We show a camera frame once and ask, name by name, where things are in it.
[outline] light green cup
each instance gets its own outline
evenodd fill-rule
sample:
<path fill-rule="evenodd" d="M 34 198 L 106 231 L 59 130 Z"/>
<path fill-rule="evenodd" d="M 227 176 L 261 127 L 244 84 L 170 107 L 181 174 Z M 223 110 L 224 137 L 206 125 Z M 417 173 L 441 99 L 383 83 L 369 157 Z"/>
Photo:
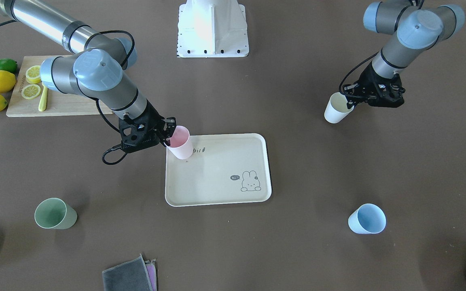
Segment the light green cup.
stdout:
<path fill-rule="evenodd" d="M 75 221 L 75 210 L 58 198 L 46 199 L 35 209 L 35 222 L 42 228 L 65 230 L 72 227 Z"/>

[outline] robotic arm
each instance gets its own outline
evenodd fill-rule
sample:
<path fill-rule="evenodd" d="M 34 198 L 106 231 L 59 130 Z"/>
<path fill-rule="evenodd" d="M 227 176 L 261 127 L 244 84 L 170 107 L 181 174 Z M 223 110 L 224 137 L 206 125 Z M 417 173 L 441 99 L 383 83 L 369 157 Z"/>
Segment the robotic arm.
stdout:
<path fill-rule="evenodd" d="M 342 85 L 351 109 L 360 103 L 375 107 L 399 107 L 404 103 L 399 73 L 420 55 L 450 38 L 464 24 L 465 15 L 457 5 L 420 10 L 410 0 L 374 2 L 364 13 L 364 27 L 392 38 L 377 52 L 354 84 Z"/>
<path fill-rule="evenodd" d="M 41 80 L 51 90 L 100 100 L 118 116 L 122 142 L 106 151 L 106 164 L 114 164 L 105 161 L 111 151 L 120 149 L 125 156 L 158 143 L 170 145 L 175 118 L 159 115 L 123 72 L 137 59 L 129 33 L 99 33 L 40 0 L 0 0 L 0 15 L 28 25 L 74 54 L 46 59 Z M 126 33 L 131 40 L 104 35 L 111 32 Z"/>

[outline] wooden cutting board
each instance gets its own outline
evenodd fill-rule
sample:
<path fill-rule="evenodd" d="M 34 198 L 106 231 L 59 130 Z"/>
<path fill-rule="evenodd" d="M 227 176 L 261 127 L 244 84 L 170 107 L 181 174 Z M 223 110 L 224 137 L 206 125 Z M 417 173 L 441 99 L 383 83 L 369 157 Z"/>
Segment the wooden cutting board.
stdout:
<path fill-rule="evenodd" d="M 38 110 L 40 95 L 32 100 L 24 99 L 21 96 L 21 90 L 28 85 L 25 73 L 28 68 L 40 65 L 51 55 L 37 55 L 24 57 L 21 69 L 17 76 L 17 82 L 13 89 L 10 103 L 6 114 L 8 117 L 32 117 L 32 116 L 72 116 L 72 115 L 90 115 L 98 114 L 96 104 L 93 100 L 73 94 L 63 94 L 58 91 L 48 90 L 48 100 L 46 110 Z M 112 114 L 112 111 L 103 102 L 100 102 L 100 108 L 104 114 Z"/>

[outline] gray cloth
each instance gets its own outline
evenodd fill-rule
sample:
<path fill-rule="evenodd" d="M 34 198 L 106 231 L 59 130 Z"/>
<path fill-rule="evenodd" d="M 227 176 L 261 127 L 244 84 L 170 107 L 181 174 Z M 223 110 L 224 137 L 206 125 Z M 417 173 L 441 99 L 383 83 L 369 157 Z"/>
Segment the gray cloth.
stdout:
<path fill-rule="evenodd" d="M 157 286 L 150 282 L 156 282 L 154 278 L 148 276 L 146 264 L 150 268 L 155 267 L 153 262 L 144 261 L 140 255 L 138 258 L 106 269 L 102 272 L 105 291 L 154 291 Z"/>

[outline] tray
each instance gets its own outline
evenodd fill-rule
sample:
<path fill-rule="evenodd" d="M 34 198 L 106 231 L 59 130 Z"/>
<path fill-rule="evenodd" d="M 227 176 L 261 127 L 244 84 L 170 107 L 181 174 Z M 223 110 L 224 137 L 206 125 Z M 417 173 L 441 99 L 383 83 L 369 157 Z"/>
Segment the tray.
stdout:
<path fill-rule="evenodd" d="M 40 95 L 32 100 L 21 97 L 21 91 L 28 85 L 26 81 L 26 70 L 31 66 L 40 65 L 50 55 L 36 55 L 24 57 L 21 69 L 17 75 L 17 82 L 12 91 L 10 103 L 6 115 L 8 117 L 34 117 L 34 116 L 75 116 L 98 114 L 95 102 L 89 98 L 73 94 L 63 94 L 58 91 L 48 90 L 46 110 L 39 111 Z M 100 102 L 103 114 L 112 114 L 112 111 L 103 102 Z"/>
<path fill-rule="evenodd" d="M 194 153 L 167 150 L 165 199 L 174 207 L 263 202 L 272 193 L 265 139 L 259 134 L 190 136 Z"/>

